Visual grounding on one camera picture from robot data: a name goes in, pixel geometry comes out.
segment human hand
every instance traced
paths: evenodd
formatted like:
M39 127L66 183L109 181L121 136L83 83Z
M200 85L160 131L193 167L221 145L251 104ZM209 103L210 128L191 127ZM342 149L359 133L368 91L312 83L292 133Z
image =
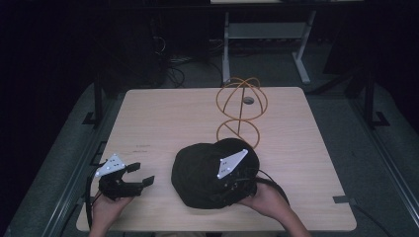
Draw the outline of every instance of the human hand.
M95 196L92 206L93 223L89 237L102 237L118 219L123 209L133 200L133 197L119 197L112 200L100 192Z
M282 216L292 211L289 204L275 188L262 183L256 183L256 185L256 195L245 197L238 203L249 206L260 214L278 221Z
M293 237L310 236L287 201L275 188L269 185L257 183L256 195L245 197L238 203L249 206L262 215L276 219Z

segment black cable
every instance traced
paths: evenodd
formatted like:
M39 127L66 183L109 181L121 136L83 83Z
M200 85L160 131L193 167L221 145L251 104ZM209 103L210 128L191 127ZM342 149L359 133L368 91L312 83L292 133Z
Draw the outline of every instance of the black cable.
M230 55L232 57L249 57L252 55L260 54L264 50L264 47L262 45L254 41L248 42L242 40L241 42L236 42L232 44L229 43L229 45L231 45Z
M67 219L64 222L64 225L61 228L61 232L59 234L59 236L63 236L64 235L64 230L65 227L68 225L68 222L70 221L71 216L74 214L74 211L77 209L78 204L75 204L73 209L70 211L70 214L67 216Z
M95 161L95 158L96 158L96 156L99 156L99 155L102 155L103 154L103 151L101 150L102 149L102 147L104 146L104 145L106 145L108 143L108 141L101 141L100 142L100 144L99 144L99 146L98 146L98 148L96 148L96 152L95 152L95 155L92 157L92 159L90 160L90 163L89 163L89 165L91 165L91 166L102 166L101 164L99 164L99 163L94 163L94 161Z
M272 182L274 182L276 184L276 182L274 181L274 179L272 179L271 176L269 176L265 171L263 170L258 170L259 172L262 172L264 175L266 175Z
M92 188L92 182L93 182L93 176L96 173L96 170L100 167L102 167L106 162L103 164L96 165L95 169L93 169L89 176L86 179L86 187L85 187L85 193L84 193L84 202L86 204L86 216L87 216L87 223L89 224L89 229L92 227L92 202L90 201L90 191Z
M217 67L214 63L212 63L212 62L208 62L208 64L209 65L211 65L211 66L213 66L217 71L218 71L218 73L219 73L219 76L221 77L221 84L219 84L219 88L222 88L223 86L224 86L224 81L223 81L223 78L222 78L222 71L221 71L221 69L219 69L219 67Z
M169 72L169 73L167 74L167 76L169 77L170 81L172 81L172 82L173 82L173 84L174 84L175 88L185 87L185 86L184 86L184 82L185 82L185 73L184 73L182 70L180 70L180 69L178 69L178 68L175 68L175 67L169 67L168 69L171 69L171 73ZM180 81L178 81L178 78L176 77L176 73L175 73L175 71L177 71L177 72L179 72L179 73L181 74L182 78L181 78L181 80L180 80Z
M384 226L382 226L378 221L376 221L370 214L368 214L360 206L358 206L357 204L351 204L351 206L353 206L355 209L357 209L363 215L365 215L366 217L368 217L373 223L375 223L385 233L385 235L387 235L388 237L394 237L393 235L390 234L390 232L388 232L388 230L386 230L384 228Z
M93 204L95 203L95 201L101 196L102 194L98 194L98 196L92 201L91 205L93 206Z

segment wire sphere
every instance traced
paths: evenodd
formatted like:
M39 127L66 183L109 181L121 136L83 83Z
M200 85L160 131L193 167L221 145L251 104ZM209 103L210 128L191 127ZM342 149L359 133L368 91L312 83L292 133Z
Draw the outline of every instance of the wire sphere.
M227 94L225 101L222 103L220 101L220 95L223 94L223 92L225 91L225 89L227 88L231 88L232 91ZM257 100L254 100L252 97L245 97L245 89L250 89L251 92L253 92L253 95L255 96L255 98ZM240 106L239 106L239 115L238 116L234 116L231 113L228 113L226 111L227 107L229 104L232 104L232 102L234 101L232 98L236 93L240 93L241 92L241 96L240 96ZM218 107L218 109L227 117L229 117L230 119L223 122L217 129L216 131L216 139L220 140L220 131L222 127L226 127L228 130L230 130L232 133L234 133L238 138L246 141L246 139L244 138L243 134L240 134L240 129L242 128L242 123L244 124L248 124L250 125L250 127L252 127L257 134L257 140L254 143L253 148L256 148L256 146L259 144L260 141L260 132L259 129L256 127L255 124L253 124L250 120L253 119L257 119L258 117L260 117L262 114L265 113L266 109L268 109L268 98L266 96L266 94L260 89L260 82L257 78L255 77L251 77L248 78L246 80L237 78L237 77L232 77L230 78L230 83L224 85L216 94L216 105ZM252 115L249 117L245 117L243 115L243 105L253 105L255 102L257 102L257 104L259 105L259 110L258 113L256 115ZM237 128L233 128L234 123L237 123Z

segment dark background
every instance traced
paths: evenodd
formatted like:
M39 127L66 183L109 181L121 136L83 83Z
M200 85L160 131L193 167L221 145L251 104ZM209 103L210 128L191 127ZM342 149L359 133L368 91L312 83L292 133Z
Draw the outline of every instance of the dark background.
M417 4L383 2L345 14L319 11L310 40L336 40L326 72L369 68L419 131ZM150 28L156 23L148 15L92 16L86 9L94 5L102 3L0 0L0 234L95 78L101 78L109 97L130 88L155 88L166 62L154 53L153 31L167 37L172 51L203 57L208 39L222 36L219 12L167 14Z

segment metal frame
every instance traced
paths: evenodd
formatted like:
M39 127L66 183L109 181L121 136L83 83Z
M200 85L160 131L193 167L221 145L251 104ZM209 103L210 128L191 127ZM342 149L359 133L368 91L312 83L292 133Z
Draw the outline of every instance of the metal frame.
M310 36L316 11L311 11L306 23L230 23L229 13L225 13L224 52L222 56L222 82L230 80L230 62L228 59L229 39L301 39L297 52L293 52L293 61L303 84L310 79L302 63L302 55Z
M397 168L397 165L394 163L394 158L390 154L390 152L385 148L384 143L382 142L381 138L377 134L377 132L371 127L371 122L365 120L365 116L363 113L365 112L361 105L359 105L355 100L350 100L350 105L352 106L354 111L358 111L355 113L359 120L361 121L361 125L363 126L364 131L369 136L370 141L376 147L379 156L381 157L381 162L388 172L391 181L395 189L397 190L399 196L404 202L407 210L409 211L413 221L415 222L416 226L419 227L419 201L416 196L410 190L409 185L404 180L403 175L401 174L400 170Z

